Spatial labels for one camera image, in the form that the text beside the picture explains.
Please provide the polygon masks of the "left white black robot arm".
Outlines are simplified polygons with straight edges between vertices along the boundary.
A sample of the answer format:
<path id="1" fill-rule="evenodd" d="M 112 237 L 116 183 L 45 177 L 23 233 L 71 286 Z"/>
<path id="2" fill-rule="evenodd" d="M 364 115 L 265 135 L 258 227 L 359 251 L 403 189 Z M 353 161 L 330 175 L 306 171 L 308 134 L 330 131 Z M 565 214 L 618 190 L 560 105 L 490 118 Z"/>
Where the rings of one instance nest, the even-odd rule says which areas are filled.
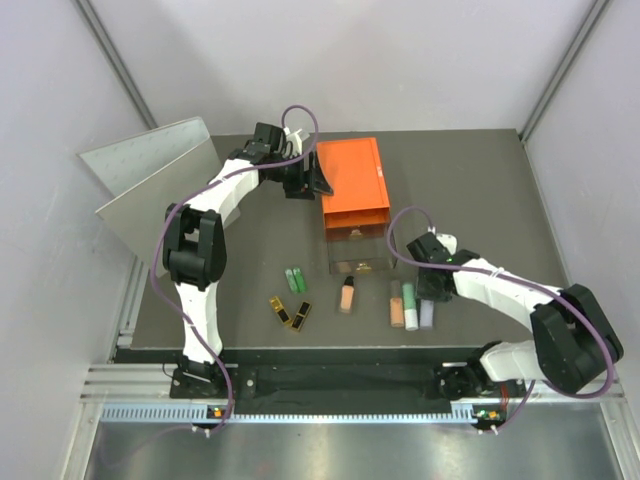
<path id="1" fill-rule="evenodd" d="M 222 352 L 216 298 L 227 264 L 224 223 L 243 198 L 264 181 L 281 184 L 290 199 L 332 194 L 317 153 L 302 150 L 304 139 L 300 130 L 257 124 L 206 191 L 167 208 L 162 265 L 178 292 L 185 331 L 171 397 L 221 398 L 230 391 L 230 377 L 216 361 Z"/>

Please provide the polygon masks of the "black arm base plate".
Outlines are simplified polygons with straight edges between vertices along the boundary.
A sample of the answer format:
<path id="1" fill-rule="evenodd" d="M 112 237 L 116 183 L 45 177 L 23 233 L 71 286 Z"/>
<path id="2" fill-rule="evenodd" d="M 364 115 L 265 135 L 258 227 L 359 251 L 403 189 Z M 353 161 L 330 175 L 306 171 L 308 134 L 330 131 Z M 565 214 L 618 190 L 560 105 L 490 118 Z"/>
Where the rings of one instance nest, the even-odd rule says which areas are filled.
<path id="1" fill-rule="evenodd" d="M 173 398 L 227 398 L 237 402 L 311 402 L 322 394 L 339 404 L 349 395 L 375 392 L 408 394 L 428 401 L 462 398 L 507 398 L 522 391 L 513 381 L 478 382 L 460 368 L 433 369 L 425 365 L 241 365 L 227 375 L 215 370 L 210 379 L 174 371 Z"/>

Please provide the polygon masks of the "orange drawer box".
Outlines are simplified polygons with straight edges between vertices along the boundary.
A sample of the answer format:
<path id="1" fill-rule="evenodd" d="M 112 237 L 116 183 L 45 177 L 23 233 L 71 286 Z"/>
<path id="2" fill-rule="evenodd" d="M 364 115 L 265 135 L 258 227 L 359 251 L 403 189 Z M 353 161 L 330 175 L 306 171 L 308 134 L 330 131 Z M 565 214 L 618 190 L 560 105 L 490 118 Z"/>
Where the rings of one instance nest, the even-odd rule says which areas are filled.
<path id="1" fill-rule="evenodd" d="M 390 198 L 377 140 L 373 137 L 324 141 L 320 166 L 333 193 L 322 198 L 325 238 L 374 238 L 390 223 Z"/>

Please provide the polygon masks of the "lilac white tube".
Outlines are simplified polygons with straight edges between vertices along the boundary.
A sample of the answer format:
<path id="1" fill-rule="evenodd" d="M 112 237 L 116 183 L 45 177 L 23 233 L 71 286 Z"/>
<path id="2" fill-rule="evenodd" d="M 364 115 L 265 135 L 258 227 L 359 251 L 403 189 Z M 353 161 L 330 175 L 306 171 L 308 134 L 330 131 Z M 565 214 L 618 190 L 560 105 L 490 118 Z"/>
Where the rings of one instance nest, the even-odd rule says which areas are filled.
<path id="1" fill-rule="evenodd" d="M 430 330 L 434 325 L 435 304 L 431 300 L 422 299 L 419 306 L 419 328 Z"/>

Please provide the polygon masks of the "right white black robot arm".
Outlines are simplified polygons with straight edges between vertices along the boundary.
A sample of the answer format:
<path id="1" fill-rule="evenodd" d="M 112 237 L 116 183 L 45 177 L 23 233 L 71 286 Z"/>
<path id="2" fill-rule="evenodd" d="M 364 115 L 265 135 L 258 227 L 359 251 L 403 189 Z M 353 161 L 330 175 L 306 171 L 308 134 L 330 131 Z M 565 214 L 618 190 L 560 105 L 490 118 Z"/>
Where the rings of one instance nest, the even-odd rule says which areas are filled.
<path id="1" fill-rule="evenodd" d="M 469 250 L 452 252 L 432 232 L 407 249 L 419 265 L 419 299 L 477 301 L 532 334 L 522 342 L 492 341 L 473 352 L 464 374 L 478 395 L 490 395 L 506 381 L 526 380 L 544 381 L 574 396 L 624 356 L 600 303 L 581 284 L 558 288 L 528 281 Z"/>

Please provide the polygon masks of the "green white tube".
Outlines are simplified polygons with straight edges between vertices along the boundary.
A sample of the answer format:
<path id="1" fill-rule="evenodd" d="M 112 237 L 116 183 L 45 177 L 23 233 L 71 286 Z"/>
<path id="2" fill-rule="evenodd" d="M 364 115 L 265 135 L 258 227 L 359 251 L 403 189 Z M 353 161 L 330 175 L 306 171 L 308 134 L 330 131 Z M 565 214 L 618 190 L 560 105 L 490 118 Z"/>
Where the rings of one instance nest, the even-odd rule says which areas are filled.
<path id="1" fill-rule="evenodd" d="M 416 331 L 419 329 L 419 319 L 414 286 L 411 283 L 402 284 L 402 297 L 405 329 Z"/>

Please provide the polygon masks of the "clear acrylic drawer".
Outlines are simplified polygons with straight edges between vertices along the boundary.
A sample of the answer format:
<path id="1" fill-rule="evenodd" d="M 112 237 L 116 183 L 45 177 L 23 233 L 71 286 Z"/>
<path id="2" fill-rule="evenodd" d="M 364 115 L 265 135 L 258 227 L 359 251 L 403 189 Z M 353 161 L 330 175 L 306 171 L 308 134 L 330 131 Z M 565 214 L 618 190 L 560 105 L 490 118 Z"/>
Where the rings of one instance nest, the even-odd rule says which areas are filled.
<path id="1" fill-rule="evenodd" d="M 358 225 L 325 232 L 329 272 L 355 275 L 392 270 L 397 259 L 387 245 L 389 224 Z"/>

